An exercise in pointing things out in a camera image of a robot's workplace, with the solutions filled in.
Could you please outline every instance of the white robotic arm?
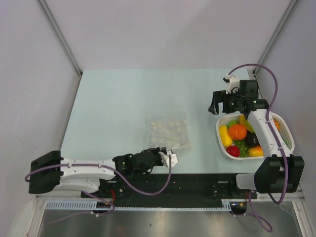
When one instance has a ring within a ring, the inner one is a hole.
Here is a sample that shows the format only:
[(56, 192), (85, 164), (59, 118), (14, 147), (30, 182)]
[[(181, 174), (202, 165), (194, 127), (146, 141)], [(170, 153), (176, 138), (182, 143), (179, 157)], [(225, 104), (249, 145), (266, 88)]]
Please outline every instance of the white robotic arm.
[(302, 157), (295, 157), (285, 145), (271, 113), (269, 119), (266, 118), (269, 104), (264, 99), (258, 99), (258, 82), (239, 80), (233, 75), (226, 75), (223, 80), (228, 84), (228, 89), (213, 92), (209, 112), (217, 115), (218, 104), (223, 103), (224, 113), (239, 111), (244, 114), (257, 135), (265, 159), (255, 173), (238, 174), (237, 187), (257, 190), (260, 193), (284, 193), (283, 188), (286, 187), (286, 192), (295, 192), (303, 172), (304, 161)]
[(172, 150), (167, 151), (166, 148), (160, 147), (143, 150), (134, 155), (126, 154), (96, 161), (63, 158), (60, 151), (52, 151), (31, 163), (31, 173), (26, 177), (26, 181), (30, 182), (31, 194), (52, 190), (94, 193), (99, 190), (101, 180), (112, 180), (116, 173), (122, 176), (138, 175), (150, 173), (154, 166), (169, 168), (177, 163), (177, 155)]
[[(278, 147), (277, 141), (272, 134), (271, 129), (268, 126), (270, 122), (273, 129), (275, 130), (278, 138), (282, 141), (282, 148), (285, 152), (286, 157), (290, 157), (292, 152), (285, 145), (283, 139), (281, 138), (276, 125), (273, 122), (273, 118), (271, 113), (269, 114), (269, 122), (266, 121), (266, 109), (258, 109), (256, 111), (251, 111), (248, 116), (248, 121), (255, 131), (258, 141), (263, 150), (264, 159), (267, 157), (271, 157), (272, 155), (276, 155), (277, 157), (282, 157), (280, 148)], [(248, 189), (248, 190), (257, 190), (255, 186), (255, 173), (249, 174), (238, 174), (236, 176), (237, 187), (240, 189)]]

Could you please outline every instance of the plastic bag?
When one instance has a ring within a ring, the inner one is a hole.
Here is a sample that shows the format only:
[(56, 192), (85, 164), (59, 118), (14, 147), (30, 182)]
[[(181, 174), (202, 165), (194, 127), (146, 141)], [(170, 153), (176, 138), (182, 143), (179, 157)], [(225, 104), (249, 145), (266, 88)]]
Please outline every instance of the plastic bag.
[(170, 112), (149, 119), (150, 147), (182, 149), (191, 146), (188, 137), (188, 119), (185, 113)]

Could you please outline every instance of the white wall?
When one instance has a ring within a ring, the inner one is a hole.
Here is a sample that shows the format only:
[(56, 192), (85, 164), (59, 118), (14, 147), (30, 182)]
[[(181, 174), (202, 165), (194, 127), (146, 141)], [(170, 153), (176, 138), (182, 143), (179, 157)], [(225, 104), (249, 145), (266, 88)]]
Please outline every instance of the white wall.
[[(301, 185), (316, 220), (316, 1), (300, 1), (265, 65), (276, 75), (279, 93), (273, 112), (288, 124), (295, 141), (295, 155), (305, 161)], [(259, 83), (271, 100), (274, 83), (263, 70)]]
[(82, 68), (257, 62), (289, 0), (47, 0)]
[(0, 236), (27, 200), (30, 162), (58, 149), (79, 79), (35, 0), (0, 1)]

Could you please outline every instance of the basket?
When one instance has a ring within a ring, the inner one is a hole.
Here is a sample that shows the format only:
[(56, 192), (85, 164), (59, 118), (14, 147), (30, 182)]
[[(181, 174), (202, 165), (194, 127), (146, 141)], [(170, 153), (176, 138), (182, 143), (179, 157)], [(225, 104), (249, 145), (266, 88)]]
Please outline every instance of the basket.
[[(281, 127), (280, 135), (281, 135), (284, 143), (291, 150), (291, 152), (293, 152), (295, 145), (294, 145), (294, 140), (293, 140), (292, 134), (290, 132), (290, 129), (286, 125), (285, 121), (279, 115), (277, 115), (275, 113), (271, 113), (271, 114), (272, 114), (272, 117), (274, 119), (276, 119), (279, 122), (279, 124), (280, 124), (280, 127)], [(236, 159), (236, 160), (263, 159), (263, 157), (234, 157), (234, 156), (231, 156), (230, 154), (228, 154), (226, 152), (226, 149), (225, 149), (225, 147), (222, 144), (221, 137), (220, 137), (220, 134), (219, 134), (219, 127), (223, 126), (223, 125), (228, 125), (228, 123), (230, 121), (236, 120), (236, 118), (239, 117), (239, 116), (240, 116), (240, 114), (239, 115), (227, 115), (227, 116), (221, 117), (219, 120), (217, 120), (216, 133), (217, 133), (217, 138), (218, 138), (218, 141), (219, 141), (219, 146), (220, 146), (222, 152), (224, 153), (224, 155), (228, 159)]]

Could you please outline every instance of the light blue table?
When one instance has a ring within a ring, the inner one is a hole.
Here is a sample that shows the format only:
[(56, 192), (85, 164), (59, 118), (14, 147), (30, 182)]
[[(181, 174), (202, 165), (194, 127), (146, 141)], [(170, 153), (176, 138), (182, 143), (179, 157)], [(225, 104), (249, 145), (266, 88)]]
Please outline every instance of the light blue table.
[[(226, 89), (230, 69), (88, 70), (84, 71), (71, 113), (62, 156), (112, 159), (149, 148), (148, 119), (158, 113), (184, 112), (190, 150), (178, 154), (174, 173), (255, 172), (262, 160), (228, 160), (218, 145), (208, 112), (212, 92)], [(246, 69), (235, 75), (249, 79)], [(167, 173), (155, 167), (155, 173)]]

